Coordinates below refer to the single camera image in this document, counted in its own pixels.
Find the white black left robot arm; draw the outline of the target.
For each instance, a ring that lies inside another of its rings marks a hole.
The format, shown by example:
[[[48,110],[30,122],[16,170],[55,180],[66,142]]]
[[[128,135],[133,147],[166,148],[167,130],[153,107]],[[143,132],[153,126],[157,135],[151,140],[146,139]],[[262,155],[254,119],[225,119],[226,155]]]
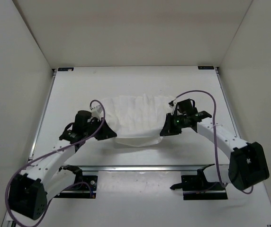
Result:
[[[107,125],[103,108],[78,111],[74,122],[65,127],[53,151],[31,161],[33,167],[22,168],[12,176],[5,192],[7,209],[37,220],[46,212],[50,201],[64,190],[85,186],[92,193],[92,188],[83,181],[82,170],[66,164],[66,161],[88,139],[114,137],[116,133]]]

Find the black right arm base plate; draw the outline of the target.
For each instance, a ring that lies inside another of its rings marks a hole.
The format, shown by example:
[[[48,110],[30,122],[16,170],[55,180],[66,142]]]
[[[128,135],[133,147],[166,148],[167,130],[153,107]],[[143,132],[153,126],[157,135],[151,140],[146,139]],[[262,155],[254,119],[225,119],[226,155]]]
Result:
[[[181,182],[173,184],[172,191],[182,190],[185,201],[227,200],[224,187],[219,182],[208,182],[203,176],[203,169],[194,173],[183,173]]]

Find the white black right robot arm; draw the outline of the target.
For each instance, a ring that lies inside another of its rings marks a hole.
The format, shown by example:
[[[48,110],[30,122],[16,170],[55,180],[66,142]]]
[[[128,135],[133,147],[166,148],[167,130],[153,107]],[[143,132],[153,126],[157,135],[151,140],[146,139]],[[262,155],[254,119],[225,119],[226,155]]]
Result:
[[[195,183],[201,189],[208,189],[213,183],[232,184],[243,191],[270,177],[263,147],[258,142],[247,142],[216,123],[214,115],[201,111],[191,99],[169,102],[160,136],[179,135],[184,128],[191,128],[197,134],[214,144],[215,163],[197,170],[197,175],[187,184]]]

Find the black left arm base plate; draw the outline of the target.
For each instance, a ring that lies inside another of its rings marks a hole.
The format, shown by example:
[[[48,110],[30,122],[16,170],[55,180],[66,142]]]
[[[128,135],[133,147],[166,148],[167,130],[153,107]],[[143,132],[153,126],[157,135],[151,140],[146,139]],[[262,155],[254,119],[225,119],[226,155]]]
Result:
[[[58,173],[71,173],[74,176],[73,186],[58,193],[55,198],[95,199],[98,183],[97,175],[86,175],[77,166],[66,165]]]

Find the white pleated skirt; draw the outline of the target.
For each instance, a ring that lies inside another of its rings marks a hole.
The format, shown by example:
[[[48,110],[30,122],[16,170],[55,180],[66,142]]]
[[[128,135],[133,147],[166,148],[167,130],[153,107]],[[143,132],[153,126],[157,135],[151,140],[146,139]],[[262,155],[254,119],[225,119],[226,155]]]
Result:
[[[117,96],[102,99],[106,123],[117,134],[116,144],[145,147],[162,141],[160,132],[172,111],[172,96]]]

